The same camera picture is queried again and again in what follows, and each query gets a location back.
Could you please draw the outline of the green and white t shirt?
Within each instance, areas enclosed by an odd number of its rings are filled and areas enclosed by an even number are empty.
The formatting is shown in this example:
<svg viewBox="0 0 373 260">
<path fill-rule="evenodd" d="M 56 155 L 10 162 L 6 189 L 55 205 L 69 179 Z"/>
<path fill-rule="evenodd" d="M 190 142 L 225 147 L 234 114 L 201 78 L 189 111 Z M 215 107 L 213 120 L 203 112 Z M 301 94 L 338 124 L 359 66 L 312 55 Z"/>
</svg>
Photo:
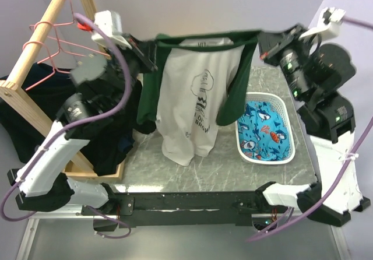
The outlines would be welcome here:
<svg viewBox="0 0 373 260">
<path fill-rule="evenodd" d="M 154 39 L 157 70 L 143 76 L 137 121 L 153 121 L 161 151 L 187 166 L 213 149 L 219 127 L 245 110 L 258 30 Z"/>
</svg>

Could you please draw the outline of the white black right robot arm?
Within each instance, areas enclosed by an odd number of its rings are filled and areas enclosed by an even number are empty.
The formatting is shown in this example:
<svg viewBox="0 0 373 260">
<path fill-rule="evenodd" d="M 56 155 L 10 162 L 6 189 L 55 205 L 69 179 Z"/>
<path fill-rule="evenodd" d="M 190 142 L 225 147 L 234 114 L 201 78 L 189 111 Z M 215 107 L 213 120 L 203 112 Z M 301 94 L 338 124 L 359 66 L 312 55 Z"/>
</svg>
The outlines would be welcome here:
<svg viewBox="0 0 373 260">
<path fill-rule="evenodd" d="M 340 227 L 352 212 L 371 204 L 356 174 L 362 140 L 354 137 L 354 108 L 339 93 L 356 74 L 350 54 L 299 24 L 280 33 L 260 32 L 258 45 L 261 60 L 281 69 L 292 96 L 302 102 L 298 114 L 316 151 L 320 177 L 313 184 L 266 184 L 255 206 L 263 213 L 278 205 L 297 208 L 302 217 Z"/>
</svg>

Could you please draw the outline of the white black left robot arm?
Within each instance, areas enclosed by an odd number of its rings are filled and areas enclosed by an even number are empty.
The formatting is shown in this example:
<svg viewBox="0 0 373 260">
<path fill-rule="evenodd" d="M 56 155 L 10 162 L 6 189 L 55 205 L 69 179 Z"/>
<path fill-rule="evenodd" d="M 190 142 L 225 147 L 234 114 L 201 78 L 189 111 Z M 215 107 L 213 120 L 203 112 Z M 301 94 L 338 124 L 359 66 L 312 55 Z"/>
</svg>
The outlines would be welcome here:
<svg viewBox="0 0 373 260">
<path fill-rule="evenodd" d="M 130 34 L 117 44 L 110 59 L 94 55 L 70 71 L 74 94 L 60 106 L 51 130 L 29 162 L 9 172 L 19 188 L 20 210 L 52 212 L 67 204 L 88 205 L 107 215 L 118 201 L 106 183 L 77 181 L 63 173 L 73 156 L 88 149 L 94 169 L 106 175 L 132 149 L 133 131 L 149 134 L 151 120 L 137 120 L 142 84 L 138 74 L 156 70 L 155 46 Z"/>
</svg>

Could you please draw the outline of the black daisy t shirt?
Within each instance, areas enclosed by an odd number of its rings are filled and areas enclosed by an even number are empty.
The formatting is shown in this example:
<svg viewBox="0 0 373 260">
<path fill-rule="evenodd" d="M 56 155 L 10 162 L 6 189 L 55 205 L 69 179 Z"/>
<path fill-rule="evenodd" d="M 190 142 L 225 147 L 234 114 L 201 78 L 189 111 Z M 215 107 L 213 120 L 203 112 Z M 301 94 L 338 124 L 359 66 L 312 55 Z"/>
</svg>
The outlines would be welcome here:
<svg viewBox="0 0 373 260">
<path fill-rule="evenodd" d="M 156 129 L 153 121 L 146 121 L 143 124 L 136 122 L 141 92 L 142 84 L 137 80 L 126 104 L 125 114 L 81 149 L 97 175 L 115 173 L 116 166 L 126 158 L 134 146 L 133 131 L 150 134 Z M 75 87 L 70 78 L 63 73 L 56 73 L 32 88 L 28 95 L 50 119 L 55 119 L 65 100 L 74 93 Z M 1 125 L 9 134 L 19 160 L 27 163 L 44 141 L 42 134 L 4 100 L 1 101 Z"/>
</svg>

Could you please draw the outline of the dark navy t shirt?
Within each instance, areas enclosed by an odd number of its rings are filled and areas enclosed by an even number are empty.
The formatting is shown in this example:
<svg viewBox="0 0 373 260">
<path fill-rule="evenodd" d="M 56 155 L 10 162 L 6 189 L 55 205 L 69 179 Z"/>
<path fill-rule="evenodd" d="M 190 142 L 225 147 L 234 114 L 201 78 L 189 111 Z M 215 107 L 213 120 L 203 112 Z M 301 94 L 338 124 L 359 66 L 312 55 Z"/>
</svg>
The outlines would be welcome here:
<svg viewBox="0 0 373 260">
<path fill-rule="evenodd" d="M 46 77 L 52 73 L 55 73 L 56 76 L 69 74 L 71 69 L 69 68 L 57 68 L 54 69 L 51 65 L 45 63 L 34 63 L 27 76 L 33 77 Z"/>
</svg>

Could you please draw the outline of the blue shark print cloth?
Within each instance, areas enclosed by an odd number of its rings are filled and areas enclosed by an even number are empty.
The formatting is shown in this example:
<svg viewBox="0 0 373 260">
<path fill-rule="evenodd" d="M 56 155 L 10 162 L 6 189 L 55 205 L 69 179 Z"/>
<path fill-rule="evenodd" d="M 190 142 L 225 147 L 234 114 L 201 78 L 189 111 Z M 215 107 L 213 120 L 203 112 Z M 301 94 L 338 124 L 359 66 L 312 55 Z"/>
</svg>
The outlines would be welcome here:
<svg viewBox="0 0 373 260">
<path fill-rule="evenodd" d="M 290 155 L 290 134 L 280 114 L 268 101 L 248 101 L 237 122 L 243 155 L 260 162 L 280 162 Z"/>
</svg>

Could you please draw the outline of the white plastic basket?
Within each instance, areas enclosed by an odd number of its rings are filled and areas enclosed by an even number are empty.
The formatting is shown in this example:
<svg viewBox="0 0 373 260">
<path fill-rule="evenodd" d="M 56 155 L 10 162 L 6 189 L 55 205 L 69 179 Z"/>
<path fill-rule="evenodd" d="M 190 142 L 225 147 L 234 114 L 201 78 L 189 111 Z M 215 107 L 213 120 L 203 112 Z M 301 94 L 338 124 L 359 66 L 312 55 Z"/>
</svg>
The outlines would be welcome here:
<svg viewBox="0 0 373 260">
<path fill-rule="evenodd" d="M 243 152 L 240 150 L 239 143 L 238 143 L 238 128 L 237 128 L 238 120 L 236 120 L 236 122 L 235 122 L 235 135 L 236 135 L 237 149 L 238 149 L 238 152 L 239 152 L 241 158 L 244 161 L 249 162 L 249 163 L 256 163 L 256 164 L 263 164 L 263 165 L 279 165 L 279 164 L 287 164 L 287 163 L 291 162 L 292 159 L 295 156 L 295 144 L 294 144 L 294 137 L 293 137 L 293 132 L 292 132 L 291 124 L 290 124 L 290 119 L 289 119 L 288 112 L 287 112 L 286 105 L 285 105 L 284 101 L 279 96 L 277 96 L 275 94 L 260 93 L 260 92 L 248 92 L 248 93 L 246 93 L 245 105 L 246 105 L 246 102 L 248 102 L 248 101 L 268 101 L 269 103 L 271 103 L 275 107 L 275 110 L 280 114 L 280 116 L 282 117 L 282 119 L 284 121 L 284 124 L 285 124 L 286 128 L 289 131 L 291 150 L 290 150 L 290 155 L 289 155 L 288 159 L 285 159 L 285 160 L 280 161 L 280 162 L 270 161 L 270 162 L 260 162 L 260 163 L 258 163 L 257 161 L 250 160 L 249 158 L 245 157 L 243 155 Z"/>
</svg>

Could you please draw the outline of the wooden clothes rack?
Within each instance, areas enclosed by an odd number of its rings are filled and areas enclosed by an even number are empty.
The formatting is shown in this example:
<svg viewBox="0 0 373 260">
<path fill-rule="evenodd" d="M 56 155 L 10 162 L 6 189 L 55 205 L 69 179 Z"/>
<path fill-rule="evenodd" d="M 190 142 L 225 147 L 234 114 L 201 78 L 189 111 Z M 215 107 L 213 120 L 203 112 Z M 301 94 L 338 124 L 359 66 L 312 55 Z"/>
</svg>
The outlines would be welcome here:
<svg viewBox="0 0 373 260">
<path fill-rule="evenodd" d="M 22 84 L 40 50 L 45 46 L 45 39 L 52 29 L 52 24 L 59 15 L 65 1 L 66 0 L 51 0 L 41 18 L 41 23 L 36 24 L 36 28 L 30 40 L 24 44 L 22 53 L 10 72 L 9 77 L 7 80 L 1 81 L 1 98 L 43 136 L 47 136 L 49 133 L 52 121 L 22 89 Z M 80 1 L 85 14 L 90 19 L 93 19 L 97 11 L 94 1 Z M 67 176 L 79 180 L 88 179 L 101 182 L 117 182 L 123 178 L 124 169 L 125 164 L 121 162 L 117 165 L 115 174 L 99 177 L 93 171 L 93 165 L 79 152 L 65 166 L 63 171 Z"/>
</svg>

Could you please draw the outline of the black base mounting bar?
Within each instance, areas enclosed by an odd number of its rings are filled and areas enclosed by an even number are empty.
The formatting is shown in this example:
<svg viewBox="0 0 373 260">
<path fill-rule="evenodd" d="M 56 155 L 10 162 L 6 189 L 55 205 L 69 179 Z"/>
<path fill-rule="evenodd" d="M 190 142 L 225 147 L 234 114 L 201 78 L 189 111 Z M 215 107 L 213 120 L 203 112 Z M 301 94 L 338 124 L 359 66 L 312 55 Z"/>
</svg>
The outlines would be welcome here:
<svg viewBox="0 0 373 260">
<path fill-rule="evenodd" d="M 254 215 L 286 211 L 271 206 L 255 191 L 116 193 L 97 209 L 134 227 L 197 224 L 251 226 Z"/>
</svg>

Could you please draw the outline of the aluminium rail frame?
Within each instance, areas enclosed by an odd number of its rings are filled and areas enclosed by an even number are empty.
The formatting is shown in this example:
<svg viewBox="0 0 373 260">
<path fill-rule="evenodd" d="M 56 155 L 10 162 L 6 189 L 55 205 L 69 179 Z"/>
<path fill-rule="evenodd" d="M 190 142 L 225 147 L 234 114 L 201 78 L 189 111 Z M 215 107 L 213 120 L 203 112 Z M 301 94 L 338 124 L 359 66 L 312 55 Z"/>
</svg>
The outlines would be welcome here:
<svg viewBox="0 0 373 260">
<path fill-rule="evenodd" d="M 16 259 L 120 259 L 121 242 L 94 233 L 93 222 L 102 220 L 74 208 L 38 213 L 27 221 Z"/>
</svg>

